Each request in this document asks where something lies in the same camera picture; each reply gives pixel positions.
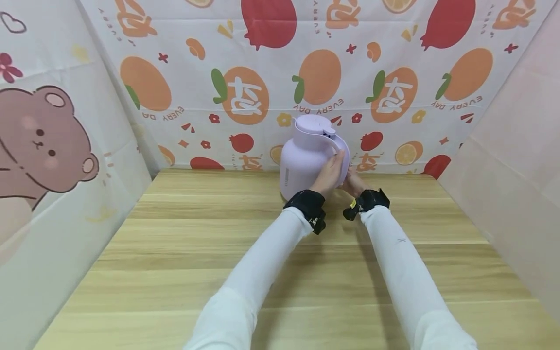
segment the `wrist tracker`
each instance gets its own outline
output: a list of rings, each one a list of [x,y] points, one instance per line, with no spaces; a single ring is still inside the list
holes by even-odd
[[[305,220],[313,228],[313,233],[318,235],[326,227],[326,214],[322,209],[323,203],[325,203],[325,198],[320,193],[312,190],[303,190],[296,193],[283,209],[288,207],[299,209],[303,213]]]
[[[342,216],[346,220],[354,221],[358,213],[365,213],[372,210],[376,206],[389,207],[390,201],[383,193],[383,190],[365,190],[358,198],[355,198],[350,208],[346,208],[342,212]]]

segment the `white arm sleeve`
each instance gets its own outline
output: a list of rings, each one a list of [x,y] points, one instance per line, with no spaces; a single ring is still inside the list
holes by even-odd
[[[249,350],[256,315],[272,283],[292,250],[311,231],[299,209],[284,209],[204,306],[183,350]]]
[[[476,341],[455,320],[416,248],[390,210],[361,214],[397,317],[412,350],[474,350]]]

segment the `bear ear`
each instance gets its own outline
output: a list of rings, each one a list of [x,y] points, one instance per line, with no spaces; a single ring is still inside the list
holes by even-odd
[[[91,181],[97,176],[99,172],[99,162],[93,153],[83,161],[82,170],[84,172],[82,181]]]
[[[35,91],[35,95],[44,99],[49,105],[57,108],[69,109],[74,114],[74,105],[70,96],[58,86],[46,85],[41,86]]]

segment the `wooden tabletop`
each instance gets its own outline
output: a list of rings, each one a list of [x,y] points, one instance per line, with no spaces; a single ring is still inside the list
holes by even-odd
[[[367,175],[480,350],[559,349],[560,326],[440,187]],[[408,350],[371,242],[327,203],[327,228],[292,253],[253,349]],[[164,170],[87,273],[36,350],[180,349],[207,300],[283,206],[278,174]]]

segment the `red pomegranate print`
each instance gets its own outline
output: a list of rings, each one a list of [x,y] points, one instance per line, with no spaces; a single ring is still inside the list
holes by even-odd
[[[475,0],[439,0],[420,38],[424,51],[430,46],[445,49],[458,43],[473,22],[476,6]]]
[[[441,174],[443,174],[445,168],[447,168],[450,162],[451,158],[446,155],[435,156],[426,163],[423,174],[431,175],[437,180],[440,178]]]
[[[247,27],[245,38],[259,47],[278,49],[296,34],[296,9],[292,0],[241,0],[241,14]]]
[[[204,157],[194,157],[190,160],[190,167],[192,169],[216,169],[223,170],[223,166],[215,160]]]
[[[245,153],[253,149],[255,141],[249,134],[237,134],[230,137],[231,147],[234,148],[236,152]]]
[[[383,134],[379,131],[374,131],[369,134],[365,134],[362,137],[362,143],[360,144],[360,148],[362,151],[371,151],[375,147],[379,146],[379,144],[383,141]]]

